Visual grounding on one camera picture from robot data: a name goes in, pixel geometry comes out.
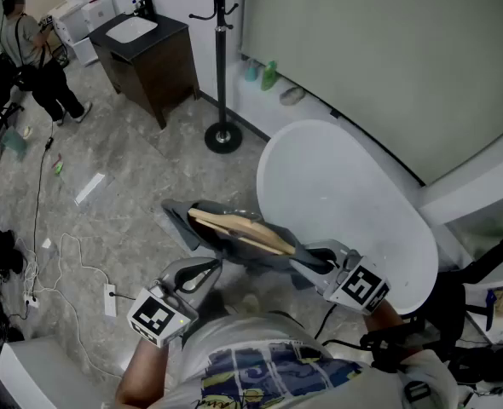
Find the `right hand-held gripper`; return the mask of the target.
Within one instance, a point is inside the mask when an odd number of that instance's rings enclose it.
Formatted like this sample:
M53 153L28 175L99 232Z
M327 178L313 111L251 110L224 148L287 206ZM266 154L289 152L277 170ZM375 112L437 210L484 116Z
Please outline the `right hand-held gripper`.
M290 263L326 301L363 315L372 314L390 292L376 264L334 239L303 245Z

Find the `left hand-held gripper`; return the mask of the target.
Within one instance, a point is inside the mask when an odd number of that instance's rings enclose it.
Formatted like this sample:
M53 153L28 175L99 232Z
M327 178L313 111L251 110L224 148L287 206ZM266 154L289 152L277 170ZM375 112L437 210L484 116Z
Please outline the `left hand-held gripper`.
M223 270L220 260L191 257L168 265L130 306L130 328L158 348L183 335L199 319L199 307Z

